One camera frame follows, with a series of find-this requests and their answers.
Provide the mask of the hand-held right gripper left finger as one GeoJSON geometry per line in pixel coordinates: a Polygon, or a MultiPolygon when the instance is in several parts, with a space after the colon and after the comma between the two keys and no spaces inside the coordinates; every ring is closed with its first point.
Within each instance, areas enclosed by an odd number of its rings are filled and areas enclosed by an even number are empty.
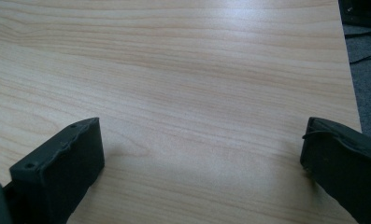
{"type": "Polygon", "coordinates": [[[105,166],[98,118],[68,125],[10,168],[15,224],[66,224],[105,166]]]}

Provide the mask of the dark equipment base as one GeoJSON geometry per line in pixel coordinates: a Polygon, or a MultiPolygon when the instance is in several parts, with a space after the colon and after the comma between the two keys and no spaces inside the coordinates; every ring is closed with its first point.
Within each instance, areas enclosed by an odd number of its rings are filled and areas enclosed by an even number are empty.
{"type": "Polygon", "coordinates": [[[371,28],[371,0],[338,0],[343,24],[371,28]]]}

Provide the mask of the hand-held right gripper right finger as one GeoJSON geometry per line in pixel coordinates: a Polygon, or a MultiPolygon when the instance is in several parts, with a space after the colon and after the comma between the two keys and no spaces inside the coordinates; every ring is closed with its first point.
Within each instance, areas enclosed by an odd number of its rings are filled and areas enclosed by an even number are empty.
{"type": "Polygon", "coordinates": [[[371,224],[371,138],[311,117],[303,139],[304,169],[359,224],[371,224]]]}

